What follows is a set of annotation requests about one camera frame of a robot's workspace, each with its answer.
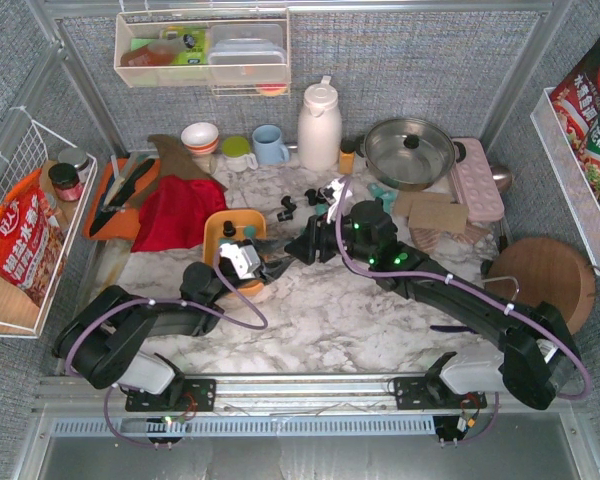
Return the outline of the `teal coffee capsule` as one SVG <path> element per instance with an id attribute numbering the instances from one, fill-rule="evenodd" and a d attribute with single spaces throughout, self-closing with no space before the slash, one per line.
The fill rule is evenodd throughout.
<path id="1" fill-rule="evenodd" d="M 392 206 L 397 198 L 396 192 L 384 192 L 380 195 L 380 199 L 382 200 L 383 211 L 387 214 L 390 214 L 392 211 Z"/>
<path id="2" fill-rule="evenodd" d="M 315 213 L 317 215 L 324 215 L 328 212 L 329 205 L 328 204 L 317 204 L 315 206 Z"/>
<path id="3" fill-rule="evenodd" d="M 381 197 L 385 193 L 385 191 L 376 183 L 369 183 L 367 185 L 367 190 L 374 198 Z"/>
<path id="4" fill-rule="evenodd" d="M 245 226 L 243 229 L 243 234 L 247 239 L 255 239 L 257 236 L 257 229 L 253 225 Z"/>

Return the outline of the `orange storage basket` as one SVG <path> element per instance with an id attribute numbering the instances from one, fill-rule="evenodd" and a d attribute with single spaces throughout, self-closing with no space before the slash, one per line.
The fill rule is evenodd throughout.
<path id="1" fill-rule="evenodd" d="M 246 208 L 218 211 L 205 223 L 203 262 L 209 266 L 213 265 L 214 254 L 223 241 L 266 237 L 266 220 L 259 211 Z"/>

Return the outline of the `cork mat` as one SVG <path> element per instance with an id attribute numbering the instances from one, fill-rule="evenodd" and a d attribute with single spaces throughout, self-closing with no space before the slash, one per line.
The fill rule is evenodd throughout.
<path id="1" fill-rule="evenodd" d="M 417 202 L 411 209 L 408 227 L 461 233 L 465 229 L 468 213 L 468 207 L 462 204 Z"/>
<path id="2" fill-rule="evenodd" d="M 408 217 L 417 202 L 450 204 L 453 201 L 453 196 L 448 193 L 401 191 L 394 202 L 392 213 L 395 216 Z"/>

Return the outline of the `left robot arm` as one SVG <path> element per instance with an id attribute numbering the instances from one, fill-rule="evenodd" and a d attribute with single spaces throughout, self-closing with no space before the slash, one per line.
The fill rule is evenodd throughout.
<path id="1" fill-rule="evenodd" d="M 145 340 L 205 336 L 221 320 L 250 330 L 266 329 L 265 318 L 259 325 L 233 319 L 217 301 L 252 281 L 267 285 L 279 279 L 294 258 L 267 261 L 264 256 L 283 245 L 259 239 L 221 245 L 210 265 L 197 261 L 186 267 L 178 298 L 146 298 L 118 285 L 107 287 L 61 331 L 53 355 L 65 361 L 67 374 L 83 377 L 96 389 L 121 382 L 161 393 L 173 382 L 176 369 L 165 360 L 142 355 Z"/>

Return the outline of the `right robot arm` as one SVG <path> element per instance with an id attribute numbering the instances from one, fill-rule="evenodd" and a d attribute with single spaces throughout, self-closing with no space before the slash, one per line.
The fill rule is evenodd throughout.
<path id="1" fill-rule="evenodd" d="M 504 387 L 528 407 L 547 409 L 574 373 L 581 375 L 582 393 L 591 390 L 591 378 L 556 307 L 506 301 L 453 276 L 428 254 L 400 241 L 391 216 L 377 201 L 359 202 L 333 223 L 314 215 L 298 237 L 256 245 L 266 253 L 282 249 L 306 265 L 341 256 L 350 271 L 373 279 L 381 289 L 460 321 L 502 353 L 496 369 Z"/>

